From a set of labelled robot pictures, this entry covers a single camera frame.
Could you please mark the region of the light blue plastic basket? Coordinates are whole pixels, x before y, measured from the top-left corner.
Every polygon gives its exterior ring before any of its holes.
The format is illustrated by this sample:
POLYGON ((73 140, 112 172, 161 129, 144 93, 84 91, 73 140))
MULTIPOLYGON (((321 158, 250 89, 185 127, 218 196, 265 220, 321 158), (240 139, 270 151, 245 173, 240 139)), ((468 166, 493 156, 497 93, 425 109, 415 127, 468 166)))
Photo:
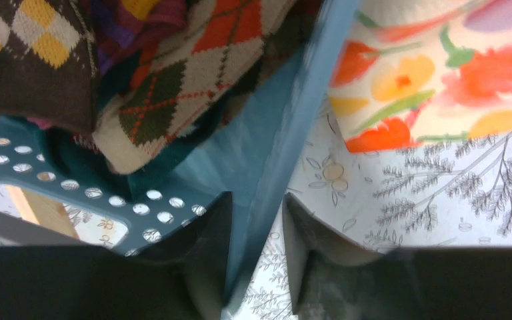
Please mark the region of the light blue plastic basket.
POLYGON ((112 218, 127 227, 109 250, 134 256, 203 215, 220 194, 230 192, 232 229, 222 313, 241 305, 272 228, 303 143, 327 88, 335 59, 350 28, 357 1, 325 1, 313 34, 248 99, 240 114, 163 179, 161 198, 136 203, 104 188, 40 174, 51 167, 29 144, 30 135, 0 121, 0 183, 12 183, 79 209, 112 218))

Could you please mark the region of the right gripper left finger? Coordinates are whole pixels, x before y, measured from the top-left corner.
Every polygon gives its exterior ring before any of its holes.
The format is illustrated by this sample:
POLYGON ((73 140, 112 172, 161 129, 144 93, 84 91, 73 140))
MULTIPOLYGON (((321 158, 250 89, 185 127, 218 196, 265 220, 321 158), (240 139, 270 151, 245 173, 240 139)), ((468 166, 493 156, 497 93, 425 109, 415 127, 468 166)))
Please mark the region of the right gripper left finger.
POLYGON ((0 319, 220 319, 232 200, 128 257, 0 213, 0 319))

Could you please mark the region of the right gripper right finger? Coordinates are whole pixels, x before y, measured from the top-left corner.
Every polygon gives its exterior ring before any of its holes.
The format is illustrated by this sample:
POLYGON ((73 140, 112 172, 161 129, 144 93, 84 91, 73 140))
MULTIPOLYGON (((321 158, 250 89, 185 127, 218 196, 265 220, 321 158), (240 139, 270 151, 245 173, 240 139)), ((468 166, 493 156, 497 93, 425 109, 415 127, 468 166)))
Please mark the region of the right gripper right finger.
POLYGON ((282 208, 299 319, 512 319, 512 247, 366 250, 293 195, 282 208))

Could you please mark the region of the brown yellow argyle sock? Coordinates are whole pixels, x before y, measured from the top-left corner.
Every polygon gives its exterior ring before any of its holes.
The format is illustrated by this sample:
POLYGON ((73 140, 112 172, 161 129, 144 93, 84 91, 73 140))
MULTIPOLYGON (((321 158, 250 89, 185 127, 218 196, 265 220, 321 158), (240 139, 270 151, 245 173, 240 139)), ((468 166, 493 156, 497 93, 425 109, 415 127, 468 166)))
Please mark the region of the brown yellow argyle sock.
POLYGON ((0 1, 0 116, 94 130, 99 70, 83 1, 0 1))

